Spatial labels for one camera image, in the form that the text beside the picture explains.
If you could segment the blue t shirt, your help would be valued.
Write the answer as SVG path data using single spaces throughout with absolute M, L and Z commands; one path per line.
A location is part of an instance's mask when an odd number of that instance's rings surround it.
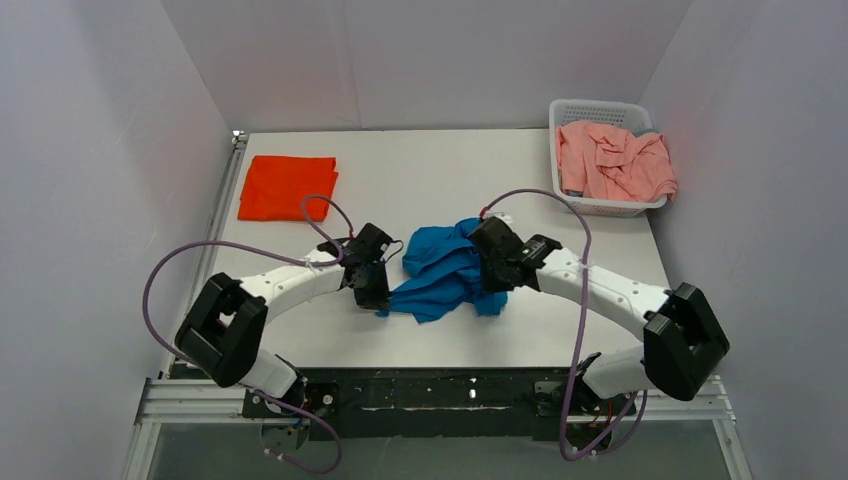
M 467 218 L 453 226 L 417 229 L 402 257 L 407 280 L 392 290 L 389 308 L 376 315 L 411 314 L 417 322 L 429 323 L 463 303 L 479 316 L 500 315 L 508 294 L 484 290 L 480 257 L 469 240 L 479 224 L 478 218 Z

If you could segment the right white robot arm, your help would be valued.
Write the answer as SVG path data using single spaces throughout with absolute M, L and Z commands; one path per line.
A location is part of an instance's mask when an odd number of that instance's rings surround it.
M 577 303 L 640 341 L 616 353 L 595 353 L 576 364 L 571 393 L 594 405 L 625 393 L 656 389 L 691 401 L 730 350 L 730 342 L 704 293 L 641 283 L 590 266 L 556 240 L 522 240 L 490 217 L 469 236 L 480 256 L 482 285 L 490 292 L 527 287 Z

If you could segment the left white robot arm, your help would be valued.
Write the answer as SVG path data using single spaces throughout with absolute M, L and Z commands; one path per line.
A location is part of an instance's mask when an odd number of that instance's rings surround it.
M 346 288 L 359 308 L 387 309 L 391 292 L 384 255 L 394 242 L 367 223 L 354 237 L 325 241 L 292 264 L 242 278 L 217 273 L 189 309 L 175 346 L 220 387 L 241 385 L 282 399 L 302 376 L 261 348 L 266 325 L 318 296 Z

